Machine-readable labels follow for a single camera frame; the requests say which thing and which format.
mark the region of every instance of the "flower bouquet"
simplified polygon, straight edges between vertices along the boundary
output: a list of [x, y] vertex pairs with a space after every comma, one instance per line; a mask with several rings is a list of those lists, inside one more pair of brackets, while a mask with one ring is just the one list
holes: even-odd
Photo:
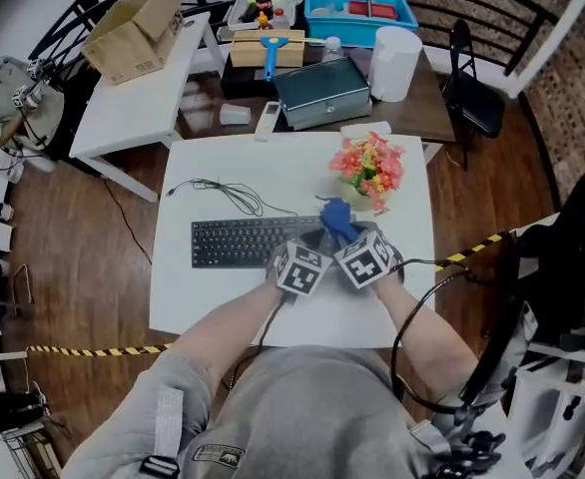
[[[383, 211], [388, 193], [399, 188], [401, 183], [402, 154], [401, 147], [391, 146], [388, 140], [370, 132], [366, 140], [345, 139], [341, 151], [334, 155], [328, 166], [339, 171], [339, 179], [347, 186], [343, 199], [352, 204], [352, 199], [366, 198], [367, 209]], [[361, 209], [361, 204], [353, 206]]]

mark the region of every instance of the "black folding chair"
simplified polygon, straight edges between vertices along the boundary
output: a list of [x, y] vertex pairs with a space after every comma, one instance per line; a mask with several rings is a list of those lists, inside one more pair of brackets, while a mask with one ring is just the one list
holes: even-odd
[[[459, 67], [461, 54], [468, 55], [469, 60]], [[452, 75], [443, 86], [443, 99], [453, 121], [462, 128], [458, 133], [454, 127], [454, 133], [463, 150], [463, 170], [467, 171], [467, 152], [473, 133], [478, 131], [490, 139], [498, 137], [505, 103], [495, 91], [476, 79], [470, 29], [463, 20], [457, 20], [450, 31], [450, 62]], [[471, 75], [464, 71], [467, 67], [472, 68]]]

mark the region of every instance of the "black keyboard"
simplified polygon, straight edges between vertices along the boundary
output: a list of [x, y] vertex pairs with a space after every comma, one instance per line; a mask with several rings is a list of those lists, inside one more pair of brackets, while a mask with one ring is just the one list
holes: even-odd
[[320, 228], [319, 217], [193, 222], [193, 267], [264, 267], [281, 243]]

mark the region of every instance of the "white table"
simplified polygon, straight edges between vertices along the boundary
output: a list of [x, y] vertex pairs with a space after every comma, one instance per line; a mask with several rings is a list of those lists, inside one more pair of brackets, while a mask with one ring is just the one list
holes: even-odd
[[[421, 141], [389, 136], [402, 146], [405, 168], [401, 187], [389, 199], [391, 211], [374, 219], [404, 257], [434, 258], [430, 194]], [[173, 144], [164, 178], [157, 222], [151, 282], [151, 328], [181, 333], [216, 306], [263, 281], [263, 269], [195, 269], [191, 267], [191, 222], [245, 218], [219, 192], [180, 187], [192, 178], [221, 183], [244, 183], [273, 206], [318, 215], [323, 202], [334, 195], [335, 173], [327, 167], [340, 148], [337, 132], [275, 134], [267, 143], [253, 135], [198, 139]], [[265, 217], [285, 217], [266, 208]], [[372, 213], [357, 219], [372, 220]], [[265, 344], [293, 346], [320, 344], [335, 347], [389, 347], [396, 329], [371, 289], [356, 294], [336, 283], [331, 268], [315, 294], [299, 297], [275, 318]], [[422, 297], [434, 284], [432, 266], [406, 270], [405, 285]]]
[[216, 70], [224, 57], [209, 25], [211, 13], [187, 18], [163, 69], [113, 86], [104, 77], [95, 87], [73, 141], [70, 156], [150, 202], [157, 194], [106, 162], [102, 155], [181, 139], [175, 123], [193, 58], [204, 39]]

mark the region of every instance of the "shirt logo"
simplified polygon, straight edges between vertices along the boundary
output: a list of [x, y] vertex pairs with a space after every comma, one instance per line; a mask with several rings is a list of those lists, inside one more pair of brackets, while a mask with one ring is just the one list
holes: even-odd
[[230, 468], [237, 468], [244, 457], [244, 450], [228, 445], [202, 445], [193, 455], [193, 461], [213, 461]]

